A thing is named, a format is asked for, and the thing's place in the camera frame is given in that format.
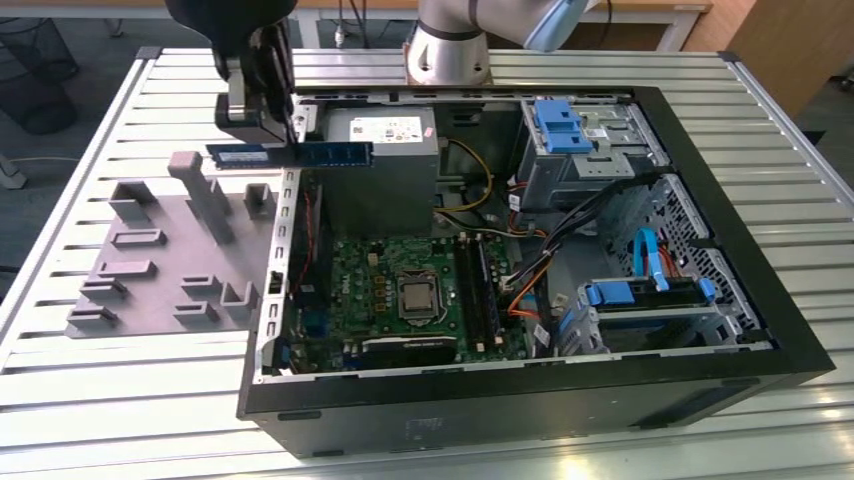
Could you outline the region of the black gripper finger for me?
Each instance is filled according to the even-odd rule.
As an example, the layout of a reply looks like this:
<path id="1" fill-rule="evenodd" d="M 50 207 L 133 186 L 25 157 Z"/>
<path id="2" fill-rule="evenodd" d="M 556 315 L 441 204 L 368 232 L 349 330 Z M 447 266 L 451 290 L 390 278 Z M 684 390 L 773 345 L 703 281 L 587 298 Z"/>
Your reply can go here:
<path id="1" fill-rule="evenodd" d="M 269 116 L 278 123 L 278 138 L 286 144 L 297 142 L 292 115 L 294 89 L 292 49 L 288 23 L 276 22 L 261 27 L 252 40 L 256 79 Z"/>
<path id="2" fill-rule="evenodd" d="M 217 73 L 226 83 L 226 91 L 216 98 L 216 127 L 245 143 L 282 142 L 282 126 L 270 116 L 261 86 L 244 72 L 244 65 L 238 57 L 214 55 Z"/>

